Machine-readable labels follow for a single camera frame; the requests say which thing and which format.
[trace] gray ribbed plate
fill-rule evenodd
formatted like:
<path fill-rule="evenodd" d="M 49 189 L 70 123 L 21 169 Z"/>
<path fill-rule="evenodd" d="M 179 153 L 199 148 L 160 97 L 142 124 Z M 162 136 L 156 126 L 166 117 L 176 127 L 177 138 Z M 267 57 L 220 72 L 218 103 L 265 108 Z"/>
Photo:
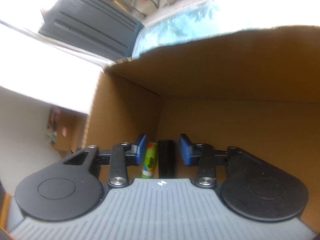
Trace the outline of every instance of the gray ribbed plate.
<path fill-rule="evenodd" d="M 11 235 L 16 240 L 310 240 L 315 233 L 299 219 L 242 218 L 213 190 L 195 187 L 189 179 L 135 179 L 127 188 L 111 190 L 87 215 L 59 223 L 26 218 Z"/>

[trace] silver screw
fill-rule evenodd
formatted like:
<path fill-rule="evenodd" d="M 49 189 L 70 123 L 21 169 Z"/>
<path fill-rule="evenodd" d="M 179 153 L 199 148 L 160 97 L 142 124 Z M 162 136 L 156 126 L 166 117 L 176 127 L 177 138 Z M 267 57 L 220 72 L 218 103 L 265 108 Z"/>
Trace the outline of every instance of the silver screw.
<path fill-rule="evenodd" d="M 204 186 L 210 186 L 214 183 L 214 179 L 213 178 L 209 178 L 209 177 L 202 177 L 199 179 L 199 184 L 204 185 Z"/>
<path fill-rule="evenodd" d="M 110 179 L 110 183 L 113 185 L 117 185 L 117 186 L 123 185 L 126 182 L 127 182 L 127 180 L 123 177 L 114 177 L 114 178 Z"/>

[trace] gray wall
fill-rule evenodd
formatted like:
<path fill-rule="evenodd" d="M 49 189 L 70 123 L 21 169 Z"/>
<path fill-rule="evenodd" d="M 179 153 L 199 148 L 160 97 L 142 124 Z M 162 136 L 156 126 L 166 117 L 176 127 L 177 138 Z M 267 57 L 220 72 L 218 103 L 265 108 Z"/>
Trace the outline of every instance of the gray wall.
<path fill-rule="evenodd" d="M 23 178 L 60 160 L 44 133 L 50 108 L 0 87 L 0 180 L 11 195 Z"/>

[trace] green tube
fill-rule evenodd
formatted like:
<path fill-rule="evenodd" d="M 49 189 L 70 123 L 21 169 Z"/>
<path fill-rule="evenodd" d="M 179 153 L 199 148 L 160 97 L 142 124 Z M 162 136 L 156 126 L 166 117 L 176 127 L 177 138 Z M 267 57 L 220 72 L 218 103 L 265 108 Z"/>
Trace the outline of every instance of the green tube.
<path fill-rule="evenodd" d="M 157 144 L 148 143 L 146 155 L 143 160 L 142 178 L 150 179 L 153 176 L 157 161 Z"/>

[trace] circular disc cover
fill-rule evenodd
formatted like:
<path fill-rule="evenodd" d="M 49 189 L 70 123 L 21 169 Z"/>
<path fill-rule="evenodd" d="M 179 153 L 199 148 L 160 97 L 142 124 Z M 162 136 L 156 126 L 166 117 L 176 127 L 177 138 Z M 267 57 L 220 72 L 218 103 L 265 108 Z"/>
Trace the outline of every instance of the circular disc cover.
<path fill-rule="evenodd" d="M 236 213 L 264 222 L 293 218 L 308 201 L 305 185 L 281 170 L 253 169 L 231 176 L 222 184 L 220 194 Z"/>
<path fill-rule="evenodd" d="M 25 178 L 15 198 L 29 216 L 45 221 L 79 217 L 100 201 L 102 185 L 81 165 L 55 163 Z"/>

